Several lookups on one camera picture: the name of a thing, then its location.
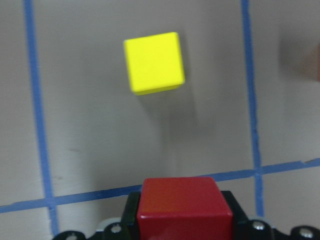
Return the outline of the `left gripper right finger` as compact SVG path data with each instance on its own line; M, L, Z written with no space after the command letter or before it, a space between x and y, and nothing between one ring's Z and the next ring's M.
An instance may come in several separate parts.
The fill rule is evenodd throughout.
M320 238L320 230L313 226L296 226L289 234L285 234L261 218L249 218L231 191L223 190L221 193L233 213L231 227L233 240L318 240Z

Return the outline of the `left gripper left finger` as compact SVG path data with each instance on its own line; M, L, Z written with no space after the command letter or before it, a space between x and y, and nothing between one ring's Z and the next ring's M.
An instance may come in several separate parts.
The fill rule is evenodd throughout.
M86 237L76 230L67 230L53 237L54 240L139 240L140 229L137 212L140 202L140 192L128 195L121 217L107 218L98 224L95 233Z

